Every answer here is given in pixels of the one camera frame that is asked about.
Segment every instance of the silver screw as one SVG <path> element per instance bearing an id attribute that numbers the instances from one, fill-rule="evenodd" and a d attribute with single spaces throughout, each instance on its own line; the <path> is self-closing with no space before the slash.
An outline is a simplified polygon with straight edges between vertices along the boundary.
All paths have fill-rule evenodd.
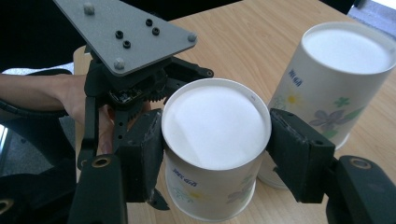
<path id="1" fill-rule="evenodd" d="M 190 33 L 187 38 L 189 39 L 190 42 L 195 42 L 195 40 L 197 39 L 197 34 Z"/>
<path id="2" fill-rule="evenodd" d="M 92 3 L 84 3 L 84 13 L 89 16 L 95 14 L 95 7 Z"/>
<path id="3" fill-rule="evenodd" d="M 122 70 L 125 67 L 125 61 L 122 58 L 116 58 L 116 61 L 114 62 L 114 67 L 117 70 Z"/>

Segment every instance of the upside-down cup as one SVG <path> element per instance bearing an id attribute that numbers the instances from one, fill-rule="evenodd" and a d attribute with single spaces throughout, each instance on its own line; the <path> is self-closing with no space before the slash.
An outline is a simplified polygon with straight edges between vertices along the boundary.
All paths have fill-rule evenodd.
<path id="1" fill-rule="evenodd" d="M 271 134 L 262 99 L 231 80 L 194 81 L 168 100 L 162 126 L 165 180 L 175 205 L 203 221 L 242 212 Z"/>
<path id="2" fill-rule="evenodd" d="M 396 64 L 396 42 L 357 22 L 309 29 L 295 50 L 269 108 L 289 111 L 340 148 Z M 284 189 L 266 153 L 263 182 Z"/>

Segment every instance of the wooden table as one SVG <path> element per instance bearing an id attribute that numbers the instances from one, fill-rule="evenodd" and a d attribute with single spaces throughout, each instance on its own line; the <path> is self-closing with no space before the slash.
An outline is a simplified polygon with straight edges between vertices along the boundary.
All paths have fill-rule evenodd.
<path id="1" fill-rule="evenodd" d="M 172 21 L 198 34 L 198 43 L 177 55 L 212 69 L 215 77 L 240 82 L 268 103 L 303 33 L 325 21 L 351 21 L 318 0 L 244 0 Z M 90 55 L 78 49 L 75 73 L 86 74 Z M 347 143 L 336 152 L 379 164 L 396 183 L 396 69 L 353 128 Z M 153 108 L 162 107 L 161 103 Z M 81 141 L 77 130 L 77 148 Z M 163 168 L 157 188 L 171 210 L 157 211 L 145 203 L 128 204 L 130 223 L 201 223 L 180 212 L 169 197 Z M 223 223 L 327 223 L 327 198 L 322 204 L 294 201 L 288 190 L 273 189 L 260 180 L 247 209 Z"/>

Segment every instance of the gray metal plate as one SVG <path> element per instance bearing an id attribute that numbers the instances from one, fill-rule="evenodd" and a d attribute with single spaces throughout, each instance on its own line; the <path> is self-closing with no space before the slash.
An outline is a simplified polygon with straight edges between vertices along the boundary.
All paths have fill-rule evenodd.
<path id="1" fill-rule="evenodd" d="M 54 2 L 117 77 L 124 77 L 196 44 L 192 32 L 119 0 Z M 146 25 L 147 19 L 152 20 L 152 26 Z M 154 27 L 160 30 L 158 35 L 152 33 Z M 116 38 L 117 31 L 123 32 L 122 39 Z M 131 43 L 129 49 L 123 46 L 124 41 Z"/>

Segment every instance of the paper cup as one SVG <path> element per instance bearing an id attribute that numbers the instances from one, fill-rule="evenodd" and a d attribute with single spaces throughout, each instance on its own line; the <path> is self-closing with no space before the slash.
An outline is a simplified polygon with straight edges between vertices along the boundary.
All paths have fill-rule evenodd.
<path id="1" fill-rule="evenodd" d="M 168 100 L 162 127 L 165 180 L 175 205 L 203 221 L 243 211 L 271 134 L 262 99 L 231 80 L 194 81 Z"/>
<path id="2" fill-rule="evenodd" d="M 268 107 L 297 115 L 338 149 L 395 64 L 396 43 L 386 35 L 354 22 L 322 23 L 304 34 Z M 266 166 L 273 172 L 274 163 Z M 271 172 L 262 167 L 259 178 L 273 183 Z"/>

